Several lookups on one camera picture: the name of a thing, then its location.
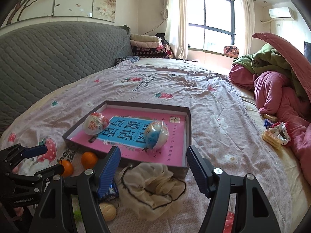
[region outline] window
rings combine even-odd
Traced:
[[[234,44],[234,0],[188,0],[188,43],[223,52]]]

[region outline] tangerine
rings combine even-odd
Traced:
[[[84,169],[93,168],[98,161],[98,157],[93,152],[85,152],[81,157],[81,163]]]
[[[73,165],[68,160],[61,160],[60,164],[65,168],[62,176],[68,177],[73,174]]]

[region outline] headboard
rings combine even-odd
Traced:
[[[0,36],[0,135],[36,101],[133,55],[130,29],[91,22],[52,22]]]

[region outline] pink book cover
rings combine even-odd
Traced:
[[[102,114],[110,120],[110,124],[96,139],[81,130],[70,140],[106,153],[116,145],[120,148],[123,158],[168,166],[184,166],[185,116],[110,107],[104,109]],[[164,121],[169,130],[169,138],[161,149],[151,152],[145,149],[143,132],[154,120]]]

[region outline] window sill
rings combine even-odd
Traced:
[[[236,59],[235,57],[231,57],[231,56],[226,55],[224,53],[219,53],[219,52],[215,52],[215,51],[197,49],[197,48],[192,48],[192,47],[188,47],[188,50],[191,50],[191,51],[202,51],[202,52],[205,52],[205,53],[211,53],[211,54],[215,54],[215,55],[221,55],[221,56],[226,56],[228,58]]]

